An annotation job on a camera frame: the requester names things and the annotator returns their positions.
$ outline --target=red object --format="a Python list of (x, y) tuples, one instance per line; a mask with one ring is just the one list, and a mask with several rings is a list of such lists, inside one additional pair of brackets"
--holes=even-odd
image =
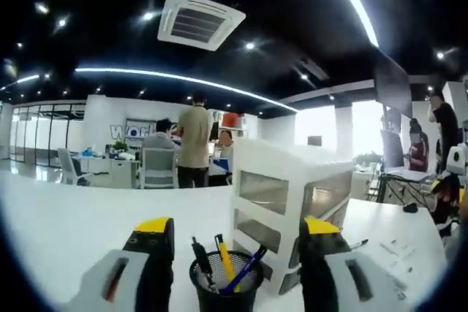
[(409, 169), (412, 171), (427, 172), (429, 163), (429, 144), (427, 137), (422, 137), (420, 142), (411, 144), (409, 150)]
[(238, 113), (225, 113), (222, 116), (222, 126), (230, 127), (230, 128), (237, 128), (238, 119), (239, 119)]

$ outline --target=ceiling air conditioner vent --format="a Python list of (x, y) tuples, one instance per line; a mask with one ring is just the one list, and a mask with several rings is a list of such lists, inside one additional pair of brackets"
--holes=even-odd
[(166, 0), (158, 39), (215, 51), (246, 18), (209, 0)]

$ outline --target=potted plant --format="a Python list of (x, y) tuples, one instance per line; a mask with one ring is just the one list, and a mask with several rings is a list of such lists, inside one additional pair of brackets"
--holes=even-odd
[(128, 145), (121, 140), (117, 140), (116, 144), (114, 145), (115, 151), (120, 151), (120, 150), (127, 151), (128, 148), (129, 148)]
[(354, 164), (356, 166), (361, 166), (361, 167), (371, 167), (375, 168), (375, 166), (379, 163), (382, 162), (382, 155), (379, 155), (378, 153), (375, 153), (372, 151), (371, 153), (362, 153), (360, 155), (357, 155), (354, 158)]

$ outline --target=yellow pen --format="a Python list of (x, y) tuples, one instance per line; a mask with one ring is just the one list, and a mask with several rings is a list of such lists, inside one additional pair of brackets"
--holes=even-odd
[[(229, 280), (229, 282), (231, 282), (235, 278), (235, 272), (233, 269), (233, 265), (231, 264), (229, 254), (226, 249), (226, 244), (224, 243), (222, 239), (222, 234), (218, 234), (216, 237), (214, 237), (214, 241), (216, 242), (216, 246), (221, 255), (222, 264), (224, 265), (224, 268), (226, 269), (227, 279)], [(239, 287), (239, 285), (236, 285), (234, 288), (234, 292), (240, 292), (240, 290), (241, 288)]]

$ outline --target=pen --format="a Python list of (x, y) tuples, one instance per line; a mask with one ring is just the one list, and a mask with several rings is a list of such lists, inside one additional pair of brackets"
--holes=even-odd
[[(218, 234), (216, 237), (214, 237), (214, 242), (216, 243), (216, 247), (218, 248), (219, 255), (221, 256), (224, 269), (226, 270), (227, 279), (229, 280), (229, 282), (231, 282), (235, 278), (235, 272), (233, 269), (233, 265), (231, 263), (231, 259), (229, 257), (229, 253), (227, 252), (227, 249), (226, 249), (226, 244), (224, 243), (224, 240), (222, 239), (222, 234)], [(234, 292), (239, 292), (239, 291), (240, 291), (239, 285), (236, 285), (234, 288)]]
[(260, 246), (257, 252), (252, 256), (250, 261), (248, 261), (245, 266), (242, 267), (242, 270), (237, 274), (237, 276), (231, 281), (224, 289), (219, 290), (222, 294), (229, 294), (233, 292), (235, 286), (237, 286), (241, 280), (249, 273), (252, 268), (254, 268), (260, 260), (265, 256), (267, 248), (265, 246)]
[(203, 245), (197, 243), (197, 240), (195, 237), (192, 237), (193, 244), (193, 252), (195, 254), (195, 258), (197, 259), (198, 266), (200, 267), (200, 270), (202, 271), (203, 275), (206, 278), (206, 281), (208, 282), (208, 288), (212, 292), (218, 293), (218, 288), (216, 287), (216, 284), (213, 282), (213, 270), (211, 269), (210, 261), (208, 257), (206, 256), (206, 250), (203, 247)]
[(361, 246), (366, 245), (368, 241), (369, 241), (369, 239), (364, 239), (363, 241), (360, 241), (359, 243), (351, 245), (350, 250), (355, 250), (356, 248), (360, 248)]

